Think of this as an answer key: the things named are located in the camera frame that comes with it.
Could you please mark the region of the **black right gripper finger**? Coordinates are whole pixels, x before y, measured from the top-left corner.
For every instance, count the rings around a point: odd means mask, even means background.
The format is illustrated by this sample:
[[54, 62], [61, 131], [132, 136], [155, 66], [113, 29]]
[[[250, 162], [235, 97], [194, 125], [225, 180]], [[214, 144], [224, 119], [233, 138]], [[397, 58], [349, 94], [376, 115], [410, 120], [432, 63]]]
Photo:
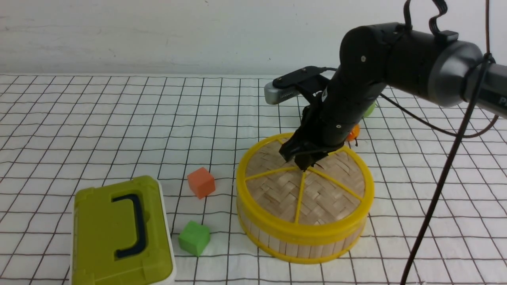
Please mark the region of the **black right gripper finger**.
[[313, 167], [319, 160], [326, 157], [326, 153], [310, 153], [295, 155], [295, 164], [300, 170], [306, 171], [309, 167]]

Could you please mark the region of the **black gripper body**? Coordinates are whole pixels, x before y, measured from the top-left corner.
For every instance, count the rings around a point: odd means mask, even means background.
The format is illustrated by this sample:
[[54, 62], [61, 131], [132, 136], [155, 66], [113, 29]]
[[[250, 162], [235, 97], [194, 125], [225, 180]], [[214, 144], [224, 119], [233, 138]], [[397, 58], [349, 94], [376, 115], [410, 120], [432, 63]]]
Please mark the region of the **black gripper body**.
[[386, 88], [384, 82], [356, 84], [331, 81], [316, 110], [291, 138], [291, 156], [324, 156], [344, 145], [349, 133]]

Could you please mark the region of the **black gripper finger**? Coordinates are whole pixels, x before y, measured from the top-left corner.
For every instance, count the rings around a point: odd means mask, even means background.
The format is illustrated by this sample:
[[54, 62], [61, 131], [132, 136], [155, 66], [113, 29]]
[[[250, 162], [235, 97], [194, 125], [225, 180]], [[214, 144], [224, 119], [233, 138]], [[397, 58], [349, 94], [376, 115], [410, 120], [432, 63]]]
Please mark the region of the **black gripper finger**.
[[304, 154], [306, 150], [306, 140], [299, 137], [299, 135], [292, 135], [287, 141], [282, 143], [279, 153], [286, 162], [289, 162], [297, 155]]

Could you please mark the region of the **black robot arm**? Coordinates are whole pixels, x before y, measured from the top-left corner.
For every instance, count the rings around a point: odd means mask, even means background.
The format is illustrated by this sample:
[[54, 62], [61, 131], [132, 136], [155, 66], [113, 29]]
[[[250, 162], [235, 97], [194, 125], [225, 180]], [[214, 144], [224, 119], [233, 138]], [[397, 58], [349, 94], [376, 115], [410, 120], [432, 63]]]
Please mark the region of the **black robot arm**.
[[354, 28], [340, 46], [340, 66], [328, 79], [322, 67], [307, 66], [264, 87], [276, 105], [297, 95], [309, 102], [299, 128], [279, 153], [306, 170], [333, 151], [387, 87], [441, 107], [469, 102], [506, 117], [506, 66], [489, 63], [479, 47], [444, 31], [432, 35], [400, 23]]

